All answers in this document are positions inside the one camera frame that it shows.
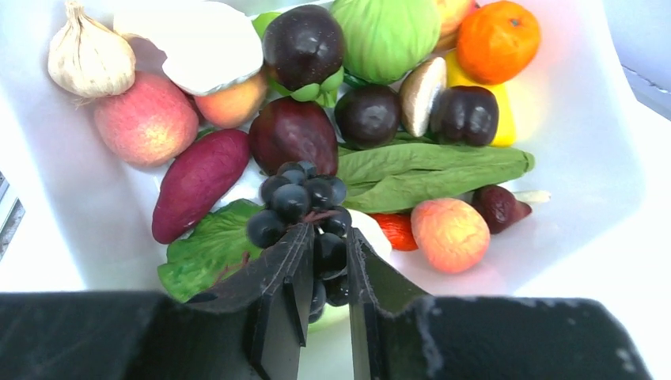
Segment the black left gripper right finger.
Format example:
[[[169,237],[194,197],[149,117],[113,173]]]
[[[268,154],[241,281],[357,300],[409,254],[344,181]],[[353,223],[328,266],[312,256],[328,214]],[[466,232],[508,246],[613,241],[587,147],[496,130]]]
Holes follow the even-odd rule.
[[[627,330],[586,298],[437,296],[347,235],[357,379],[648,379]]]

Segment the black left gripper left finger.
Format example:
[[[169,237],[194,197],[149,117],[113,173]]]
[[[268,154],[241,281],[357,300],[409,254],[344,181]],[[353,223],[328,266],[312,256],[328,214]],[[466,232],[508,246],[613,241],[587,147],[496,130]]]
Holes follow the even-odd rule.
[[[4,379],[295,379],[313,292],[301,224],[186,303],[153,291],[4,293]]]

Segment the dark grape bunch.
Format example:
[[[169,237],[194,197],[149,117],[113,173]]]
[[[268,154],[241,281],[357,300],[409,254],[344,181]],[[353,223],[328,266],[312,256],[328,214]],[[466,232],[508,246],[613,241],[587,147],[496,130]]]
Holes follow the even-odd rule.
[[[294,226],[313,228],[310,324],[322,319],[327,304],[347,304],[345,237],[352,217],[342,206],[346,194],[347,187],[338,177],[319,174],[312,162],[285,162],[261,184],[264,207],[247,222],[248,239],[261,249],[273,246]]]

